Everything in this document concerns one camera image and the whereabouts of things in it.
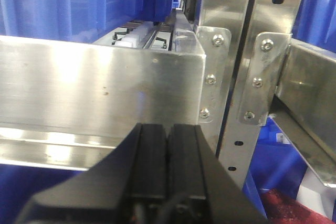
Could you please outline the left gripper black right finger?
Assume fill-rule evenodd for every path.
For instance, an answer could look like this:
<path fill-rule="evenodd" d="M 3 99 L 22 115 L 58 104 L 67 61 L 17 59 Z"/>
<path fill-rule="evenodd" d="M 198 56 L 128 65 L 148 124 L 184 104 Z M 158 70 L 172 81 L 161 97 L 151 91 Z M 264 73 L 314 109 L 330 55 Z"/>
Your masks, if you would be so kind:
<path fill-rule="evenodd" d="M 168 223 L 268 223 L 233 182 L 198 125 L 169 134 Z"/>

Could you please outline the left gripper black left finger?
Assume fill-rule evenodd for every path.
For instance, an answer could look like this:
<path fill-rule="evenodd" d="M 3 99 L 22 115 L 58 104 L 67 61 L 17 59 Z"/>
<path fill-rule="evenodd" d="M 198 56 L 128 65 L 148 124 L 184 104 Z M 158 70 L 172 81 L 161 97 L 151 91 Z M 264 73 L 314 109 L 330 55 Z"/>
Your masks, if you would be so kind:
<path fill-rule="evenodd" d="M 166 133 L 136 124 L 89 170 L 34 194 L 16 223 L 127 223 L 133 205 L 166 199 Z"/>

